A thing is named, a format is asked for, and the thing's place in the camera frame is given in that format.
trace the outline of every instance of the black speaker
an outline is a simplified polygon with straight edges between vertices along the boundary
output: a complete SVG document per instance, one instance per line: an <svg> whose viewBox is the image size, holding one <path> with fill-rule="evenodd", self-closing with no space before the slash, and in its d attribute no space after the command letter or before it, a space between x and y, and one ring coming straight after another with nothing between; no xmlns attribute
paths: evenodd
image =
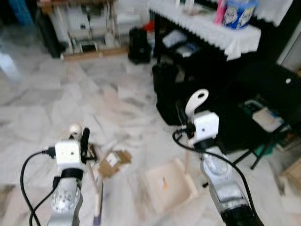
<svg viewBox="0 0 301 226"><path fill-rule="evenodd" d="M134 64L149 63L151 60L151 47L147 42L146 31L135 27L130 30L129 37L129 60Z"/></svg>
<svg viewBox="0 0 301 226"><path fill-rule="evenodd" d="M44 15L41 9L38 9L36 11L35 23L42 36L44 45L47 47L51 56L53 58L59 58L63 49L57 39L49 16Z"/></svg>

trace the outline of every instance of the floor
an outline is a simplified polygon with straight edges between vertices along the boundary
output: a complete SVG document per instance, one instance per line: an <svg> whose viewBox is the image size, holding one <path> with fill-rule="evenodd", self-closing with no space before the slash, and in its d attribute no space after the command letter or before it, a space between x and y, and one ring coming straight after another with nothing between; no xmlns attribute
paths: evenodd
<svg viewBox="0 0 301 226"><path fill-rule="evenodd" d="M222 226L208 188L202 188L196 154L190 156L189 173L199 196L182 208L156 214L145 184L145 172L185 151L171 138L156 109L151 67L133 65L127 56L82 62L52 59L32 28L8 28L0 35L0 222L27 226L30 212L22 198L19 177L24 160L32 153L66 138L71 123L88 126L90 142L98 151L128 150L132 163L104 183L103 226ZM239 153L229 156L234 159ZM273 171L264 158L254 171L252 156L239 164L257 212L265 226L292 226L284 210ZM35 205L59 175L55 161L32 159L25 186ZM91 226L94 192L84 174L80 225ZM49 200L37 211L46 225Z"/></svg>
<svg viewBox="0 0 301 226"><path fill-rule="evenodd" d="M281 194L281 202L292 226L301 225L301 191L288 181L286 177L279 176L296 160L301 158L301 145L286 151L274 150L268 157L269 165L275 175L275 181Z"/></svg>

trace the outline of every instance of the black cord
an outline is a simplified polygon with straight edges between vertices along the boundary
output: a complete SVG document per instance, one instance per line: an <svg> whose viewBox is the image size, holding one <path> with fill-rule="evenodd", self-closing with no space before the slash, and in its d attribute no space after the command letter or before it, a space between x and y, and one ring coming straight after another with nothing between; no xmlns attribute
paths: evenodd
<svg viewBox="0 0 301 226"><path fill-rule="evenodd" d="M250 192L248 183L247 183L246 178L245 178L244 174L242 173L242 171L240 171L240 169L239 169L235 164L233 164L232 162L230 162L228 159L225 159L225 158L223 158L222 156L220 156L220 155L218 155L218 154L211 153L211 152L207 152L207 151L205 151L205 150L203 150L203 149L188 147L188 146L185 146L185 145L181 144L181 143L179 142L179 139L182 137L182 133L184 133L185 131L186 131L185 129L178 129L178 130L176 130L175 132L173 132L173 140L174 140L174 142L176 142L177 145L179 145L179 146L181 146L182 148L185 148L185 149L187 149L187 150L214 156L214 157L216 157L216 158L218 158L218 159L220 159L220 160L222 160L222 161L228 163L231 167L233 167L233 168L237 171L237 173L240 175L241 179L243 180L244 186L245 186L245 188L246 188L246 193L247 193L247 195L248 195L248 199L249 199L249 202L250 202L251 209L252 209L254 215L255 215L256 217L258 217L257 212L256 212L256 209L255 209L255 207L254 207L254 203L253 203L253 200L252 200L252 196L251 196L251 192Z"/></svg>
<svg viewBox="0 0 301 226"><path fill-rule="evenodd" d="M35 215L36 210L40 207L40 205L43 204L43 202L45 202L45 200L46 200L47 198L49 198L49 196L52 195L52 193L53 193L55 190L56 190L56 187L54 187L54 188L51 190L51 192L50 192L50 193L49 193L42 201L40 201L39 204L32 210L32 213L31 213L31 215L30 215L30 217L29 217L29 225L30 225L30 226L32 226L32 218L33 218L33 216Z"/></svg>
<svg viewBox="0 0 301 226"><path fill-rule="evenodd" d="M29 207L29 209L30 209L31 212L33 211L33 207L32 207L32 205L31 205L31 203L30 203L30 201L29 201L29 199L28 199L28 197L27 197L27 195L26 195L25 189L24 189L24 172L25 172L25 167L26 167L28 161L29 161L32 157L34 157L34 156L36 156L36 155L38 155L38 154L44 154L44 153L45 153L45 151L40 151L40 152L36 152L36 153L32 154L31 156L29 156L29 157L25 160L25 162L24 162L24 164L23 164L23 166L22 166L22 170L21 170L21 176L20 176L21 191L22 191L22 195L23 195L23 197L24 197L24 199L25 199L25 201L26 201L26 203L27 203L27 205L28 205L28 207ZM35 213L33 214L33 217L34 217L35 221L37 222L37 225L38 225L38 226L41 226L41 224L40 224L40 222L39 222L39 219L38 219L38 217L37 217L37 215L36 215Z"/></svg>

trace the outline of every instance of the wooden shelf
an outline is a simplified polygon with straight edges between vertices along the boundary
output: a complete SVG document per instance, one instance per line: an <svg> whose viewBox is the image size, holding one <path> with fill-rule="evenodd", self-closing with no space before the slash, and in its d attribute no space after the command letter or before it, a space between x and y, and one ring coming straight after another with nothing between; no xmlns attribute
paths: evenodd
<svg viewBox="0 0 301 226"><path fill-rule="evenodd" d="M114 56L114 55L126 54L126 53L128 53L127 47L107 48L107 49L100 49L95 52L63 54L62 59L65 61L89 60L93 58L108 57L108 56Z"/></svg>
<svg viewBox="0 0 301 226"><path fill-rule="evenodd" d="M38 1L37 5L42 9L44 14L53 13L53 7L58 6L77 6L81 4L99 4L99 3L113 3L114 0L57 0L57 1Z"/></svg>

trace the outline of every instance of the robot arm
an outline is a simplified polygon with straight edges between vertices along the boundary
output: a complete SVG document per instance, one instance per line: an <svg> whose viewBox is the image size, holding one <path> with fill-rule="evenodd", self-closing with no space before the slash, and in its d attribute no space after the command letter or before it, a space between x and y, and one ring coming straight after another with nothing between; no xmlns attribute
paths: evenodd
<svg viewBox="0 0 301 226"><path fill-rule="evenodd" d="M52 195L48 226L78 226L83 197L80 192L84 173L89 129L71 127L71 139L55 145L56 162L62 170L60 182Z"/></svg>
<svg viewBox="0 0 301 226"><path fill-rule="evenodd" d="M189 139L188 144L193 147L188 149L200 151L201 171L208 180L210 195L225 224L227 226L263 226L255 212L252 200L250 203L253 208L250 207L233 177L233 165L230 165L231 162L222 154L214 141L218 134L219 117L209 111L194 113L207 97L207 90L198 90L186 105L185 112L191 122L184 131ZM175 134L173 134L173 138L177 144L180 144L175 138Z"/></svg>

